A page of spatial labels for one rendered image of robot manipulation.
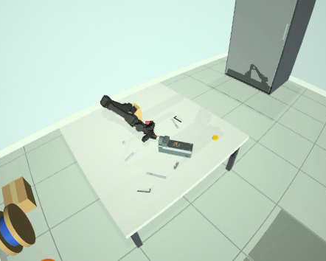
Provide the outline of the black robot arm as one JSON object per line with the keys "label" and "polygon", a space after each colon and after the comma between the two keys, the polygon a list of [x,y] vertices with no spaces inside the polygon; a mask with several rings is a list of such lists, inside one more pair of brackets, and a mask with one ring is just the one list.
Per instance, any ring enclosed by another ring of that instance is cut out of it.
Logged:
{"label": "black robot arm", "polygon": [[[142,122],[138,117],[134,114],[136,112],[136,107],[132,103],[124,103],[121,104],[112,100],[109,96],[104,95],[103,98],[100,100],[100,104],[102,107],[107,108],[110,111],[119,114],[125,121],[133,128],[136,128],[136,131],[141,132],[143,131],[144,122]],[[133,106],[132,106],[133,105]],[[130,113],[129,113],[130,112]],[[153,130],[155,127],[154,122],[150,121],[146,127],[144,126],[145,130],[149,132]]]}

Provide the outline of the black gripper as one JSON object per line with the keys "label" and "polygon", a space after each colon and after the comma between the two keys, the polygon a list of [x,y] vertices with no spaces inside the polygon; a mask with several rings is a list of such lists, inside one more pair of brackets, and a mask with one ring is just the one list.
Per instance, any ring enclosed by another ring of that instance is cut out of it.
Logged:
{"label": "black gripper", "polygon": [[147,132],[144,128],[144,126],[146,127],[146,124],[144,123],[143,125],[143,134],[145,134],[145,136],[142,137],[142,141],[143,142],[146,142],[147,140],[150,139],[156,139],[156,137],[154,137],[153,135],[155,135],[154,131],[153,130],[149,130],[149,132]]}

